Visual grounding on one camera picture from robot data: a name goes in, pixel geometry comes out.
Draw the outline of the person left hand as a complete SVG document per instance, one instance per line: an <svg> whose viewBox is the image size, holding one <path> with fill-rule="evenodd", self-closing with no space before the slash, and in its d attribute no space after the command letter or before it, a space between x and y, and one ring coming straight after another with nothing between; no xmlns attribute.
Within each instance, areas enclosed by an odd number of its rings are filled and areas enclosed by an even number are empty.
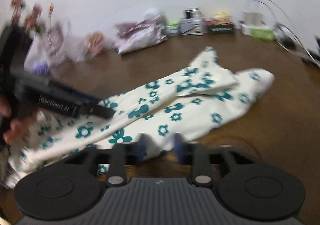
<svg viewBox="0 0 320 225"><path fill-rule="evenodd" d="M7 144L12 144L29 131L29 126L37 119L38 111L32 112L23 119L13 119L9 129L4 132L3 139ZM7 100L1 96L1 116L9 118L11 116L11 108Z"/></svg>

